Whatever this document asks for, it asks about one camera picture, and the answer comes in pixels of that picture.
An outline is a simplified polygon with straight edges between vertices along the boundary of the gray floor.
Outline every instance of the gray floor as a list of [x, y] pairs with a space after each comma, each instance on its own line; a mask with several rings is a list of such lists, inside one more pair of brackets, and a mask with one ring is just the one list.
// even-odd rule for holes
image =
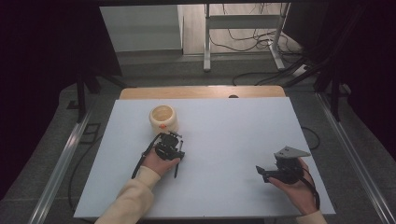
[[[269, 53], [262, 55], [218, 55], [212, 63], [210, 73], [203, 72], [201, 57], [174, 55], [135, 57], [124, 55], [120, 58], [123, 77], [118, 77], [137, 87], [151, 86], [194, 86], [232, 85], [232, 78], [246, 72], [274, 72], [275, 64]], [[253, 85], [269, 75], [238, 79], [239, 85]], [[280, 84], [291, 77], [277, 81]], [[88, 104], [96, 99], [89, 123], [100, 123], [99, 135], [103, 134], [114, 101], [120, 95], [120, 87], [98, 78], [102, 90], [100, 94], [87, 93]], [[356, 175], [345, 150], [326, 118], [312, 89], [314, 77], [296, 86], [285, 89], [291, 99], [297, 118], [302, 126], [312, 129], [320, 137], [320, 146], [312, 151], [337, 215], [326, 217], [329, 223], [382, 223], [364, 187]], [[60, 104], [46, 134], [40, 141], [34, 155], [26, 164], [7, 196], [0, 202], [2, 223], [26, 223], [46, 186], [50, 174], [61, 155], [64, 145], [78, 117], [77, 110], [67, 109], [70, 101], [77, 100], [76, 86], [63, 90]], [[340, 99], [341, 123], [359, 151], [359, 155], [373, 177], [380, 191], [387, 199], [389, 208], [396, 211], [396, 162], [381, 146], [365, 125], [357, 118], [347, 104], [347, 98]], [[305, 133], [309, 146], [318, 140], [311, 133]], [[83, 142], [92, 140], [91, 134], [82, 137]], [[50, 208], [46, 223], [84, 223], [72, 218], [68, 204], [68, 185], [74, 167], [88, 149], [80, 144], [67, 170], [55, 200]], [[73, 204], [77, 204], [85, 181], [91, 170], [98, 145], [93, 147], [78, 167], [70, 191]], [[187, 221], [161, 221], [161, 223], [186, 223]], [[234, 220], [189, 220], [188, 223], [295, 223], [293, 217]]]

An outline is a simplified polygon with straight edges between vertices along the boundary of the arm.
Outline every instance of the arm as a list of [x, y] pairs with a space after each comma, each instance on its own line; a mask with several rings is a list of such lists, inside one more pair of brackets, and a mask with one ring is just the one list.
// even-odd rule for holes
[[116, 201], [95, 222], [136, 223], [150, 209], [154, 200], [151, 190], [168, 170], [178, 164], [180, 159], [163, 161], [152, 149], [135, 179], [128, 180], [120, 190]]
[[[313, 180], [308, 171], [308, 166], [299, 158], [300, 164], [304, 168], [304, 178], [311, 184]], [[283, 190], [289, 197], [291, 203], [300, 211], [302, 217], [297, 217], [299, 224], [325, 224], [327, 223], [321, 212], [316, 208], [315, 198], [311, 190], [302, 182], [288, 185], [282, 181], [269, 178], [269, 181], [277, 188]]]

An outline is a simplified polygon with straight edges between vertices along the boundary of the white table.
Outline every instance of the white table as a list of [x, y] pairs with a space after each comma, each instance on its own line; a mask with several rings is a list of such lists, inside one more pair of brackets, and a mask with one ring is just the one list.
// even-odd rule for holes
[[[186, 156], [177, 178], [171, 171], [154, 188], [155, 203], [145, 218], [299, 215], [282, 191], [262, 181], [255, 166], [276, 169], [275, 152], [284, 146], [309, 151], [308, 145], [288, 97], [256, 97], [118, 100], [75, 217], [99, 217], [114, 201], [154, 137], [149, 111], [157, 105], [176, 110]], [[334, 214], [313, 158], [304, 160], [323, 214]]]

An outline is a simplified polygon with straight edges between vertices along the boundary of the aluminum rail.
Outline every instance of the aluminum rail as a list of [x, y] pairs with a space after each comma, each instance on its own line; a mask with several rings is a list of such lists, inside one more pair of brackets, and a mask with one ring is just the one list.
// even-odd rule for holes
[[326, 98], [325, 93], [317, 93], [317, 97], [321, 103], [321, 106], [326, 114], [327, 119], [329, 120], [332, 128], [334, 129], [335, 134], [338, 137], [349, 161], [352, 164], [359, 180], [361, 181], [362, 186], [366, 190], [369, 199], [371, 200], [376, 212], [384, 224], [394, 224], [396, 220], [391, 213], [388, 203], [382, 195], [378, 185], [374, 182], [372, 177], [370, 176], [367, 168], [363, 164], [361, 157], [358, 152], [354, 148], [350, 139], [347, 136], [346, 131], [344, 130], [341, 122], [338, 122], [334, 116], [332, 115], [329, 101]]
[[47, 182], [47, 186], [44, 188], [40, 199], [38, 200], [35, 210], [29, 219], [29, 224], [43, 223], [47, 217], [50, 207], [53, 203], [56, 193], [62, 184], [64, 179], [64, 174], [67, 171], [70, 161], [73, 158], [73, 154], [78, 146], [79, 139], [81, 138], [85, 127], [87, 126], [88, 120], [92, 114], [92, 109], [96, 103], [96, 97], [93, 99], [87, 113], [83, 117], [80, 123], [76, 123], [73, 131], [64, 146], [64, 151], [62, 152], [52, 174]]

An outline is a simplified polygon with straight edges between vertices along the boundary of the table surface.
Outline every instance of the table surface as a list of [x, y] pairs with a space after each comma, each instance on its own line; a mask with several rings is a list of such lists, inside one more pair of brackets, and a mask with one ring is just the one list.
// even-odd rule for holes
[[[230, 95], [241, 99], [228, 99]], [[117, 196], [134, 169], [131, 160], [153, 138], [148, 113], [158, 104], [177, 111], [187, 156], [177, 179], [167, 175], [156, 186], [156, 203], [146, 217], [298, 215], [286, 195], [264, 184], [255, 171], [255, 165], [276, 169], [273, 154], [285, 145], [309, 151], [290, 99], [278, 86], [216, 86], [124, 90], [113, 107], [76, 217], [100, 216]], [[313, 158], [304, 160], [316, 179], [322, 212], [333, 214]]]

